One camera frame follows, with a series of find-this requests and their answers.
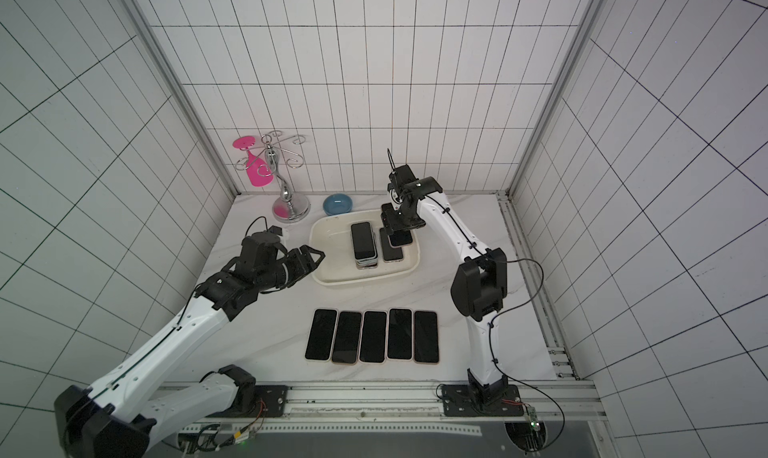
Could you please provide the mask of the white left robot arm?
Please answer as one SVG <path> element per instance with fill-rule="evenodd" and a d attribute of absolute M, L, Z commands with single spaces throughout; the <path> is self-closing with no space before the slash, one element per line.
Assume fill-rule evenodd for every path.
<path fill-rule="evenodd" d="M 238 256 L 198 284 L 182 311 L 113 370 L 54 402 L 60 446 L 68 457 L 141 457 L 167 436 L 212 414 L 263 412 L 255 378 L 236 365 L 157 399 L 166 379 L 204 342 L 264 294 L 311 275 L 324 252 L 287 249 L 272 226 L 243 238 Z"/>

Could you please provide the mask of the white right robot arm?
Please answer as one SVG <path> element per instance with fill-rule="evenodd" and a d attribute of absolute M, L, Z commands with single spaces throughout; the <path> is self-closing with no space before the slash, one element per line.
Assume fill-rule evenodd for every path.
<path fill-rule="evenodd" d="M 500 402 L 509 386 L 492 351 L 497 343 L 492 321 L 502 310 L 508 290 L 507 256 L 470 231 L 435 179 L 393 172 L 387 190 L 391 202 L 382 206 L 381 218 L 389 234 L 428 227 L 456 256 L 450 296 L 468 326 L 470 399 L 477 410 L 485 410 Z"/>

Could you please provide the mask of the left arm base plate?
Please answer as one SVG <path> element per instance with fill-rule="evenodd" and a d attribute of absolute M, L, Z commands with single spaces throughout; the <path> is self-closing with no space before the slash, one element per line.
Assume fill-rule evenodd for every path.
<path fill-rule="evenodd" d="M 285 385 L 255 385 L 244 395 L 242 417 L 280 418 L 284 416 L 289 387 Z"/>

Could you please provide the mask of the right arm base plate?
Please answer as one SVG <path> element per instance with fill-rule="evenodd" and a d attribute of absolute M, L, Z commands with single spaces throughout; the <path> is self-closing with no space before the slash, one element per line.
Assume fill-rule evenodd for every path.
<path fill-rule="evenodd" d="M 446 417 L 522 417 L 525 414 L 525 405 L 514 385 L 508 385 L 489 397 L 481 397 L 472 392 L 468 385 L 439 384 L 435 394 Z"/>

